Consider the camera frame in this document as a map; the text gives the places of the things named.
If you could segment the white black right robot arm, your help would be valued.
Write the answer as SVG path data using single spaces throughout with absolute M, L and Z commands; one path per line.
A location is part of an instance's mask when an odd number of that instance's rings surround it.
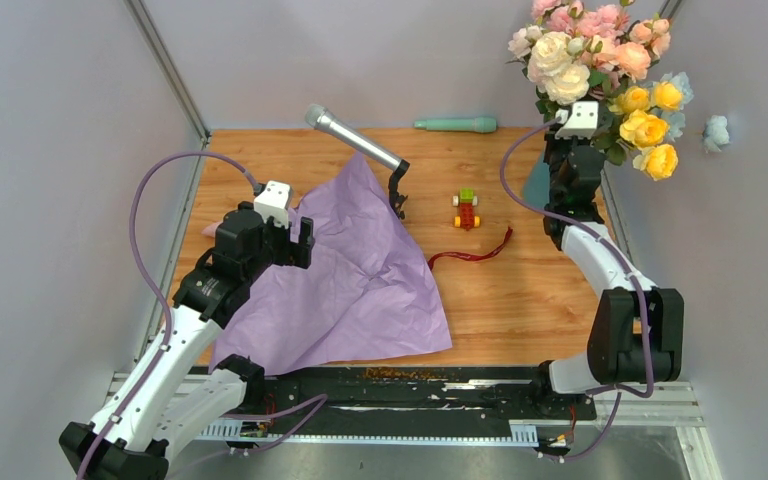
M 681 372 L 685 302 L 657 286 L 613 242 L 595 203 L 606 157 L 577 137 L 545 136 L 543 226 L 598 297 L 585 350 L 540 364 L 531 403 L 556 417 L 571 401 L 614 389 L 647 397 Z

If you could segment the peach orange flower stem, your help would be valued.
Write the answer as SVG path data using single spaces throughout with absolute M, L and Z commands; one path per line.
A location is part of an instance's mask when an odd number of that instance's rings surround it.
M 637 22 L 627 32 L 627 39 L 616 47 L 615 61 L 620 72 L 632 81 L 643 80 L 670 46 L 671 23 L 668 19 Z

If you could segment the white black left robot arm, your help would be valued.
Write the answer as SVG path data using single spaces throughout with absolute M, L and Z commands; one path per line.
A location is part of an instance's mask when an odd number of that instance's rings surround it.
M 258 411 L 266 400 L 264 369 L 237 354 L 179 401 L 173 396 L 200 353 L 249 300 L 271 266 L 311 264 L 314 222 L 290 223 L 244 202 L 225 215 L 212 248 L 198 259 L 173 297 L 161 332 L 112 400 L 87 423 L 71 422 L 59 444 L 79 479 L 163 479 L 172 461 L 209 424 L 237 408 Z

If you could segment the purple pink wrapping paper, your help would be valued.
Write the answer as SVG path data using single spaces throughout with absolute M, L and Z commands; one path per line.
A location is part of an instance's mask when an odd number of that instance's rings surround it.
M 291 217 L 313 221 L 307 269 L 271 266 L 213 346 L 211 368 L 241 355 L 280 375 L 341 361 L 452 348 L 425 256 L 365 158 L 353 155 Z

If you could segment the dark red printed ribbon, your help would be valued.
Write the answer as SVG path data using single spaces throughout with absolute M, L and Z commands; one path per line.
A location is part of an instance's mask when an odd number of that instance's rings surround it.
M 461 252 L 461 251 L 444 251 L 444 252 L 440 252 L 432 255 L 427 260 L 427 266 L 430 270 L 433 270 L 435 263 L 438 260 L 443 258 L 454 258 L 454 259 L 466 261 L 466 262 L 481 262 L 488 259 L 492 259 L 497 255 L 499 255 L 505 249 L 505 247 L 510 242 L 513 236 L 513 233 L 514 233 L 514 229 L 512 227 L 508 227 L 506 229 L 506 232 L 502 241 L 494 249 L 490 250 L 487 253 L 478 254 L 478 253 Z

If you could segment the pale pink flower stem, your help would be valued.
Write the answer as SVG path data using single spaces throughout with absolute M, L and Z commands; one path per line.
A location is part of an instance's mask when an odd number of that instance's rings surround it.
M 543 29 L 539 25 L 529 25 L 516 31 L 508 42 L 511 62 L 523 62 L 542 36 Z

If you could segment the yellow flower stem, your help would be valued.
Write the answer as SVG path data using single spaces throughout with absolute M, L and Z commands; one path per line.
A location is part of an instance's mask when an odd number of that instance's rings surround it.
M 692 99 L 683 73 L 628 88 L 608 104 L 611 124 L 600 149 L 614 165 L 630 161 L 653 181 L 670 178 L 679 163 L 674 143 L 686 126 L 683 109 Z

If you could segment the white flower stem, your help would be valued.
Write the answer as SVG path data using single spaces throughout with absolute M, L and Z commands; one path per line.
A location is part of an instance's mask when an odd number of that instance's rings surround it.
M 541 113 L 548 113 L 549 104 L 569 106 L 587 95 L 590 68 L 580 61 L 586 45 L 581 37 L 557 31 L 535 41 L 526 74 L 536 87 Z

